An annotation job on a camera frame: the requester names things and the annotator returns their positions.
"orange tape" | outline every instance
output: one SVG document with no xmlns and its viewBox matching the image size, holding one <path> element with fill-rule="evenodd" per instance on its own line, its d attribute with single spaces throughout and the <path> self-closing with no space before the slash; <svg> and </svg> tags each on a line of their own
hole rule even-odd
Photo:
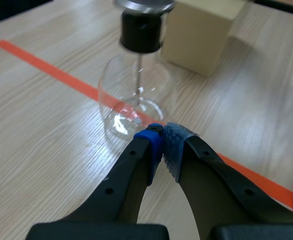
<svg viewBox="0 0 293 240">
<path fill-rule="evenodd" d="M 29 63 L 30 65 L 36 67 L 37 69 L 47 73 L 51 77 L 59 80 L 60 82 L 68 85 L 74 90 L 77 90 L 78 92 L 86 95 L 87 97 L 95 101 L 99 100 L 99 91 L 95 87 L 62 71 L 56 66 L 53 66 L 43 61 L 42 59 L 32 55 L 31 53 L 21 49 L 20 47 L 15 46 L 14 44 L 6 40 L 1 40 L 0 48 L 18 57 L 19 59 Z M 113 108 L 114 106 L 118 106 L 117 108 L 114 109 L 115 111 L 118 111 L 118 112 L 120 112 L 121 109 L 123 109 L 124 105 L 127 105 L 126 109 L 130 109 L 130 108 L 133 109 L 127 103 L 124 103 L 108 95 L 105 92 L 103 93 L 103 104 L 110 108 Z M 133 110 L 131 112 L 127 111 L 127 112 L 121 112 L 121 113 L 125 114 L 127 117 L 130 117 L 133 113 Z M 155 122 L 151 117 L 149 117 L 148 115 L 142 112 L 138 112 L 138 114 L 141 117 L 143 124 L 146 126 Z M 255 183 L 259 188 L 261 188 L 265 193 L 267 193 L 270 197 L 280 201 L 281 203 L 287 205 L 290 208 L 293 208 L 293 192 L 292 191 L 242 166 L 241 164 L 231 160 L 230 158 L 223 156 L 222 154 L 219 154 L 219 156 L 222 158 L 222 160 L 226 164 L 228 164 L 229 166 L 231 166 L 232 168 L 236 169 L 238 172 L 246 176 L 253 183 Z"/>
</svg>

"glass flask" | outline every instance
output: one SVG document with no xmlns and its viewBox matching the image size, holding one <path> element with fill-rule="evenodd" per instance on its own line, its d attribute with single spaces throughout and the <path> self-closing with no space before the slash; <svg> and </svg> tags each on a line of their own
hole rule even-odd
<svg viewBox="0 0 293 240">
<path fill-rule="evenodd" d="M 108 138 L 131 141 L 149 124 L 172 121 L 176 82 L 159 56 L 164 11 L 159 13 L 157 8 L 145 14 L 143 10 L 124 10 L 120 53 L 107 63 L 98 83 L 100 113 Z"/>
</svg>

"blue rubber tip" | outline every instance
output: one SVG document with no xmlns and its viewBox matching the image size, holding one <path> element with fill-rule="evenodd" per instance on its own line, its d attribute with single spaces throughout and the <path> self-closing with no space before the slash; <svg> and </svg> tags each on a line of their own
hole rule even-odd
<svg viewBox="0 0 293 240">
<path fill-rule="evenodd" d="M 162 132 L 164 131 L 164 127 L 161 124 L 153 123 L 148 126 L 150 127 L 161 127 Z M 159 163 L 161 162 L 163 156 L 163 146 L 164 146 L 164 135 L 159 135 L 156 131 L 152 131 L 149 129 L 142 130 L 136 133 L 133 137 L 135 138 L 145 138 L 149 139 L 151 142 L 151 149 L 152 149 L 152 160 L 151 160 L 151 176 L 148 182 L 148 186 L 152 184 L 153 178 L 156 174 L 157 168 Z"/>
<path fill-rule="evenodd" d="M 169 122 L 164 126 L 164 162 L 177 183 L 180 177 L 183 147 L 185 141 L 192 136 L 199 135 L 180 124 Z"/>
</svg>

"beige box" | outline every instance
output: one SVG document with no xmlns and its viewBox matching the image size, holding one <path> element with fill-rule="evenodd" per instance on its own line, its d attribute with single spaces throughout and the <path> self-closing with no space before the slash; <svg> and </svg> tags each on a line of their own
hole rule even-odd
<svg viewBox="0 0 293 240">
<path fill-rule="evenodd" d="M 247 3 L 247 0 L 177 0 L 166 19 L 162 57 L 210 76 Z"/>
</svg>

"wood grain surface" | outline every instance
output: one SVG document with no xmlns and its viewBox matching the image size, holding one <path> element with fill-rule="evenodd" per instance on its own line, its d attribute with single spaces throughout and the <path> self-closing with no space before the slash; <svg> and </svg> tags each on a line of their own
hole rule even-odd
<svg viewBox="0 0 293 240">
<path fill-rule="evenodd" d="M 1 22 L 0 39 L 96 87 L 119 50 L 120 14 L 112 1 L 55 0 Z M 171 67 L 174 120 L 293 190 L 293 15 L 253 4 L 212 77 Z M 0 240 L 75 210 L 126 144 L 108 141 L 97 102 L 0 49 Z M 172 240 L 199 239 L 162 163 L 139 222 L 166 225 Z"/>
</svg>

